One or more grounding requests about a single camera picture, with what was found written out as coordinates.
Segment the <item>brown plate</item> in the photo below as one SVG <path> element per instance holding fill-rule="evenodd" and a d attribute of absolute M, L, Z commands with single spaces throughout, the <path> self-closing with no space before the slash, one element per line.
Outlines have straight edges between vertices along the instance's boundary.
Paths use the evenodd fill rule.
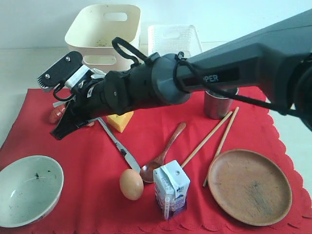
<path fill-rule="evenodd" d="M 219 154 L 209 167 L 208 185 L 225 212 L 254 226 L 279 222 L 292 205 L 291 187 L 281 169 L 249 150 Z"/>

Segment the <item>chopsticks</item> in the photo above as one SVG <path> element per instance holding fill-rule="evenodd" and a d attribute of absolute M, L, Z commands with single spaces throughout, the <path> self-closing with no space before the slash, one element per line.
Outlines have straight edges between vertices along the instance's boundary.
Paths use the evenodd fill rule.
<path fill-rule="evenodd" d="M 227 128 L 225 129 L 225 132 L 224 132 L 223 137 L 222 137 L 222 139 L 221 139 L 221 142 L 220 142 L 220 144 L 219 144 L 219 146 L 218 146 L 218 149 L 216 150 L 216 153 L 215 153 L 215 155 L 214 155 L 214 158 L 216 158 L 216 157 L 219 155 L 219 153 L 220 153 L 220 151 L 221 151 L 221 149 L 222 149 L 222 146 L 223 146 L 223 144 L 224 144 L 225 138 L 227 137 L 227 135 L 228 135 L 228 133 L 229 133 L 229 131 L 230 131 L 230 128 L 231 128 L 231 126 L 232 126 L 232 124 L 233 124 L 233 121 L 234 121 L 234 119 L 235 119 L 235 117 L 236 117 L 236 115 L 237 115 L 238 110 L 239 110 L 239 107 L 236 107 L 236 109 L 235 109 L 235 111 L 234 111 L 234 113 L 233 113 L 233 115 L 232 115 L 232 117 L 231 117 L 231 119 L 230 119 L 230 122 L 229 122 Z M 205 181 L 204 181 L 204 183 L 203 183 L 203 187 L 205 187 L 205 186 L 207 185 L 207 177 L 208 177 L 208 175 L 205 177 Z"/>
<path fill-rule="evenodd" d="M 219 129 L 219 127 L 231 116 L 233 111 L 228 112 L 228 114 L 215 126 L 214 129 L 203 139 L 203 141 L 193 150 L 190 156 L 182 163 L 181 167 L 183 168 L 200 150 L 200 148 L 207 142 L 207 140 Z"/>

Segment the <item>stainless steel cup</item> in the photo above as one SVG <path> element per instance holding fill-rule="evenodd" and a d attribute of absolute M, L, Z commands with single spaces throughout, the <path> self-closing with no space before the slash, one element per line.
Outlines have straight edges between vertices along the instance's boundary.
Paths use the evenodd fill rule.
<path fill-rule="evenodd" d="M 238 94 L 238 88 L 223 89 L 232 94 Z M 233 103 L 232 99 L 216 94 L 212 91 L 205 91 L 204 112 L 212 119 L 221 119 L 226 116 Z"/>

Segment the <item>white wall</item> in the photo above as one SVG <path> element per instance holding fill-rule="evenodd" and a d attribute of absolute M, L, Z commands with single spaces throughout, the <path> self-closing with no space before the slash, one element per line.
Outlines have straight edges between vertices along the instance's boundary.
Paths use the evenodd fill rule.
<path fill-rule="evenodd" d="M 202 42 L 229 41 L 312 8 L 311 0 L 1 0 L 0 49 L 66 46 L 75 16 L 96 3 L 140 7 L 142 44 L 151 24 L 194 24 Z"/>

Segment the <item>juice box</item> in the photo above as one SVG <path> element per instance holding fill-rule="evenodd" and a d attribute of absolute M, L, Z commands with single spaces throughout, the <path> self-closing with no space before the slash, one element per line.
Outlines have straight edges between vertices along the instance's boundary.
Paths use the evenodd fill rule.
<path fill-rule="evenodd" d="M 156 201 L 168 220 L 187 209 L 190 179 L 176 160 L 153 171 Z"/>

